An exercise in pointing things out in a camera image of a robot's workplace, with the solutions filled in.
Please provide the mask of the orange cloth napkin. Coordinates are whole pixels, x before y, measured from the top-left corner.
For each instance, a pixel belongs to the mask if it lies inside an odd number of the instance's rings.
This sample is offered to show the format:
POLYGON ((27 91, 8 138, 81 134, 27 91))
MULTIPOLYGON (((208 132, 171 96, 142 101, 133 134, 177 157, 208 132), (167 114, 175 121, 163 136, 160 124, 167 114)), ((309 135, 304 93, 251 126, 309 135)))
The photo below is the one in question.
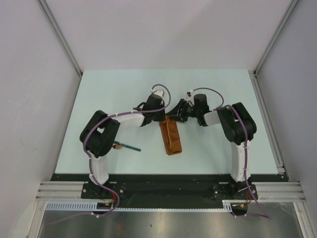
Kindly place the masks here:
POLYGON ((182 152, 182 146, 177 122, 166 116, 165 120, 159 123, 159 126, 167 155, 180 154, 182 152))

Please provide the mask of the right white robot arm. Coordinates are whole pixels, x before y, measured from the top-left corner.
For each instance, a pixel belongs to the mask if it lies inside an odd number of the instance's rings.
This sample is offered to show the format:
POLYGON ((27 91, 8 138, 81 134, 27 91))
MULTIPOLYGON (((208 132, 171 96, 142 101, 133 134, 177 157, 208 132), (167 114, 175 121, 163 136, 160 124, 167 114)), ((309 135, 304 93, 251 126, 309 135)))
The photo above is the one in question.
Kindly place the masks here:
POLYGON ((246 194, 243 182, 250 183, 249 151, 257 126, 243 103, 238 102, 215 110, 210 110, 205 94, 190 95, 167 113, 174 121, 185 123, 188 118, 196 118, 198 125, 220 124, 226 139, 231 143, 231 178, 235 183, 229 185, 229 195, 240 199, 246 194))

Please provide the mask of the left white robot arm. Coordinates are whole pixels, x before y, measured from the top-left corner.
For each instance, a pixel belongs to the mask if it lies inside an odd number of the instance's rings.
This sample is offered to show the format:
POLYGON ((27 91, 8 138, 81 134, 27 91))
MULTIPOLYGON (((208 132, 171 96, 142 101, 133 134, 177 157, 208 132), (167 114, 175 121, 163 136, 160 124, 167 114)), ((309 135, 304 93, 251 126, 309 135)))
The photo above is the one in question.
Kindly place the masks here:
POLYGON ((163 90, 152 89, 146 102, 131 111, 109 116, 98 110, 84 127, 79 139, 89 157, 89 178, 94 183, 92 192, 98 198, 109 194, 106 155, 114 145, 117 133, 132 127, 143 127, 153 121, 164 121, 166 107, 163 97, 163 90))

